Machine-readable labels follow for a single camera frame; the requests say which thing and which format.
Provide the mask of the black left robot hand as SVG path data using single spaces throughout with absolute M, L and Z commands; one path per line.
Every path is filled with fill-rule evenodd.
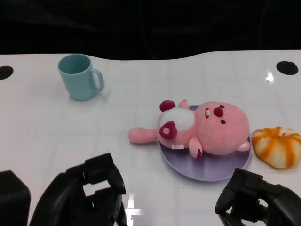
M 106 153 L 58 174 L 28 220 L 31 194 L 12 171 L 0 173 L 2 226 L 127 225 L 123 178 Z

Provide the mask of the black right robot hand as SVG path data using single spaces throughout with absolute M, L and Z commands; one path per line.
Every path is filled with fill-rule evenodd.
M 225 226 L 262 221 L 267 226 L 299 226 L 301 199 L 291 189 L 236 168 L 220 194 L 215 213 Z

